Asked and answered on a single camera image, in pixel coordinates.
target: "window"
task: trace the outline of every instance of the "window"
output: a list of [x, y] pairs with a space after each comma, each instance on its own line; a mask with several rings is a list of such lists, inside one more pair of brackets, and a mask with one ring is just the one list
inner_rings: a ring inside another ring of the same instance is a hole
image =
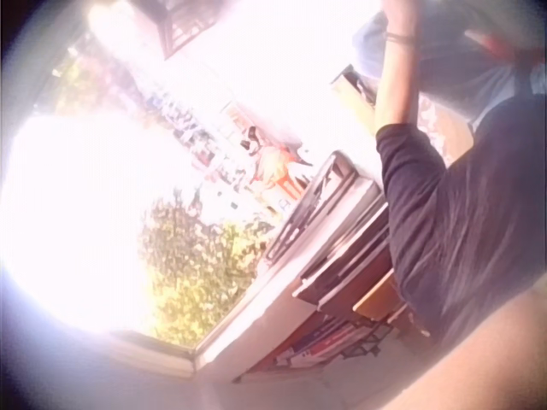
[[[194, 349], [255, 280], [279, 195], [250, 189], [237, 141], [91, 32], [48, 77], [6, 190], [6, 232], [33, 237], [7, 249], [15, 275], [72, 325]], [[40, 264], [24, 261], [29, 247]]]

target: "sunlight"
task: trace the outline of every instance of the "sunlight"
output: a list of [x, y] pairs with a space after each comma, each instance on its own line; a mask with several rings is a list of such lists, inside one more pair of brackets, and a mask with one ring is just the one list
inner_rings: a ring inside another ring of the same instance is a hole
[[107, 114], [31, 118], [15, 140], [0, 202], [3, 262], [63, 322], [141, 331], [149, 301], [140, 218], [159, 195], [196, 178], [168, 132]]

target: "bracelet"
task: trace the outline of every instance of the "bracelet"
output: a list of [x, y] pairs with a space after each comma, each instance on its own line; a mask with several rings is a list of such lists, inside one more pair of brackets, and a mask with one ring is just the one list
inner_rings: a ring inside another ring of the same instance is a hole
[[416, 37], [412, 36], [400, 36], [392, 32], [385, 33], [385, 40], [391, 41], [393, 43], [405, 44], [405, 45], [416, 45]]

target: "tree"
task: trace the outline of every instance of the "tree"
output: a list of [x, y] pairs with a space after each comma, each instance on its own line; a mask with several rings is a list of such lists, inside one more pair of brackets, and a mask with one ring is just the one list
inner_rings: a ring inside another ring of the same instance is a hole
[[150, 275], [155, 324], [151, 336], [198, 344], [235, 306], [256, 276], [263, 238], [260, 220], [208, 227], [186, 210], [179, 190], [144, 216], [141, 255]]

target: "light blue cloth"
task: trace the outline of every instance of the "light blue cloth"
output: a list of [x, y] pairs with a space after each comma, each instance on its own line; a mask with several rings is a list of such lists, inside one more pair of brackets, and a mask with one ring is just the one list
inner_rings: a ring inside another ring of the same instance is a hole
[[[459, 114], [473, 129], [502, 101], [515, 95], [515, 67], [499, 61], [468, 38], [468, 20], [449, 3], [429, 2], [423, 9], [420, 91]], [[379, 79], [384, 63], [387, 19], [376, 15], [353, 38], [355, 70]], [[534, 93], [545, 93], [545, 65], [531, 75]]]

